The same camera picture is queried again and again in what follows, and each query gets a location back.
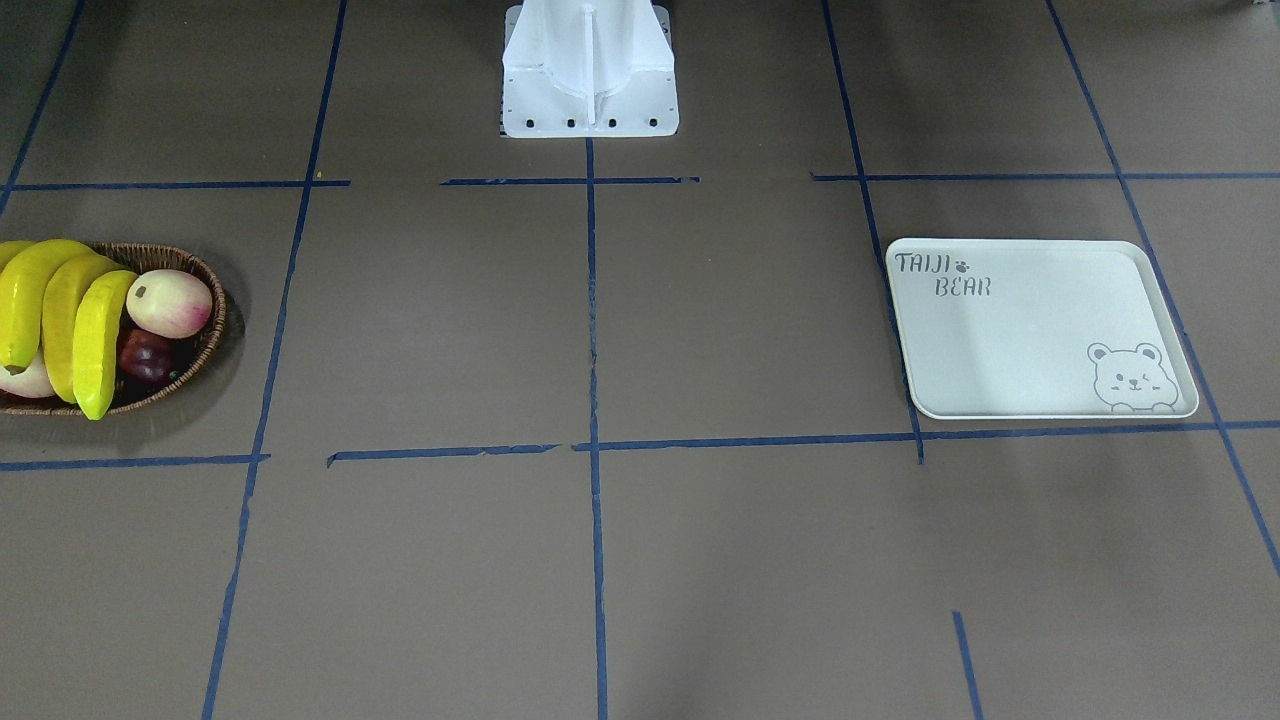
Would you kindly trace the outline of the brown wicker fruit basket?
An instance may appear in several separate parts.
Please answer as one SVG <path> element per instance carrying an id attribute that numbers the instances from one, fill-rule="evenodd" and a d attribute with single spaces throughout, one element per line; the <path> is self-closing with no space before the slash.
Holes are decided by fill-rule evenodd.
<path id="1" fill-rule="evenodd" d="M 99 420 L 174 395 L 210 361 L 229 301 L 159 243 L 3 243 L 3 413 Z"/>

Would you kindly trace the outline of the yellow banana moved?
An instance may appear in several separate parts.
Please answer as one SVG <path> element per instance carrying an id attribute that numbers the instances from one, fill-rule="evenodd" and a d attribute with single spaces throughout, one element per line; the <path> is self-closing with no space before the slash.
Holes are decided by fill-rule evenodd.
<path id="1" fill-rule="evenodd" d="M 77 255 L 63 263 L 46 284 L 41 316 L 41 347 L 47 378 L 55 395 L 74 404 L 73 340 L 81 300 L 101 275 L 122 266 L 96 252 Z"/>
<path id="2" fill-rule="evenodd" d="M 116 387 L 116 342 L 127 295 L 137 279 L 128 269 L 95 279 L 79 301 L 72 341 L 72 391 L 90 420 L 102 419 Z"/>
<path id="3" fill-rule="evenodd" d="M 1 274 L 1 365 L 18 374 L 35 360 L 44 316 L 45 290 L 68 261 L 93 255 L 74 240 L 45 240 L 18 252 Z"/>

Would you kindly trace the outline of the white bear serving tray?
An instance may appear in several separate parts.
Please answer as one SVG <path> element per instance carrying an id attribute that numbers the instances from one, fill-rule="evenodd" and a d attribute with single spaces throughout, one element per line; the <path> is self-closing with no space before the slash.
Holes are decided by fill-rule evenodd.
<path id="1" fill-rule="evenodd" d="M 1138 245 L 906 237 L 884 265 L 910 397 L 925 416 L 1183 419 L 1199 407 Z"/>

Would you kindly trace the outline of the dark red apple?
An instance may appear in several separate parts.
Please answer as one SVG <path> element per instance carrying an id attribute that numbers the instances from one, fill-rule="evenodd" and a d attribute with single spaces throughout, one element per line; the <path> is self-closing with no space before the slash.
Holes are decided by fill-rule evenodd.
<path id="1" fill-rule="evenodd" d="M 141 328 L 122 336 L 116 369 L 143 386 L 165 386 L 183 374 L 182 361 L 169 338 Z"/>

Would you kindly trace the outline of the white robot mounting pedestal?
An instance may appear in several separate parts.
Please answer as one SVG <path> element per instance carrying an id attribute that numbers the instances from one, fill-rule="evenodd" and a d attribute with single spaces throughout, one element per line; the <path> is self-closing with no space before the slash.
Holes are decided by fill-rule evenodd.
<path id="1" fill-rule="evenodd" d="M 678 132 L 667 8 L 522 1 L 506 10 L 500 131 L 511 138 L 645 138 Z"/>

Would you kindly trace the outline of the pale apple under bananas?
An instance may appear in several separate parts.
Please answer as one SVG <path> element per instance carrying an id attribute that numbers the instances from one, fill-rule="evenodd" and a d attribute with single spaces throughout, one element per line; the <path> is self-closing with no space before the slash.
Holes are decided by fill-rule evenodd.
<path id="1" fill-rule="evenodd" d="M 13 372 L 1 368 L 1 389 L 19 398 L 50 398 L 56 395 L 44 363 L 44 351 L 38 350 L 26 369 Z"/>

